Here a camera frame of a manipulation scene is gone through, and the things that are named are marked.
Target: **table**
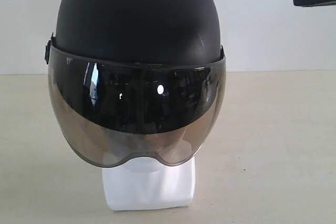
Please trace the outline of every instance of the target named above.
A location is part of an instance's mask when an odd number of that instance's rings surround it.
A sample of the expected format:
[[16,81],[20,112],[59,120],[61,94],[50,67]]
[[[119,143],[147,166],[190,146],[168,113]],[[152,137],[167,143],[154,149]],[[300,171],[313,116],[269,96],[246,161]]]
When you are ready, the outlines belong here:
[[46,76],[0,76],[1,223],[335,223],[336,71],[228,73],[189,208],[113,212]]

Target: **white wall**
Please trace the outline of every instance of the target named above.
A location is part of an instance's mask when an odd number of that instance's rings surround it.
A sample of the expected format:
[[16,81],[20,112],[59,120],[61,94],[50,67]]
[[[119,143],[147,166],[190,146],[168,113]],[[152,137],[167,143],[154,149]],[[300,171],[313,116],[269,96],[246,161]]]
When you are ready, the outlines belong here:
[[[228,71],[336,69],[336,6],[215,0]],[[60,0],[0,0],[0,74],[46,73]]]

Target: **visor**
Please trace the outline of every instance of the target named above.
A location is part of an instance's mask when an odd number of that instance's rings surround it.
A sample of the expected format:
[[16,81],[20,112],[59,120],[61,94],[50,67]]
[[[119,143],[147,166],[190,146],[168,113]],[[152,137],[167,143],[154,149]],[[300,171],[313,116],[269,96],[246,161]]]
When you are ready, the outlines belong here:
[[64,137],[86,162],[116,167],[136,157],[164,165],[192,158],[222,106],[226,65],[116,63],[46,50],[52,107]]

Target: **motorcycle helmet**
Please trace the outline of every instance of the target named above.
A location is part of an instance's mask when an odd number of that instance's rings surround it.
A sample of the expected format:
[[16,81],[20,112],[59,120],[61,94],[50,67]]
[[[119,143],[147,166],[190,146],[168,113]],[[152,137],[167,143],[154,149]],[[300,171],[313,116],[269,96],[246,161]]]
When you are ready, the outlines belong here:
[[62,0],[45,60],[70,147],[105,168],[190,160],[222,106],[220,43],[213,0]]

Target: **wall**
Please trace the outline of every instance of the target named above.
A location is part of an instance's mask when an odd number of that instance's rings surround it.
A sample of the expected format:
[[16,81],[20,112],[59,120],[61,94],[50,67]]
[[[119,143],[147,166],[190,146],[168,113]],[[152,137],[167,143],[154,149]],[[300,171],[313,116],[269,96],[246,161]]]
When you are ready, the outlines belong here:
[[[228,71],[336,69],[336,6],[215,0]],[[47,72],[60,0],[0,0],[0,74]]]

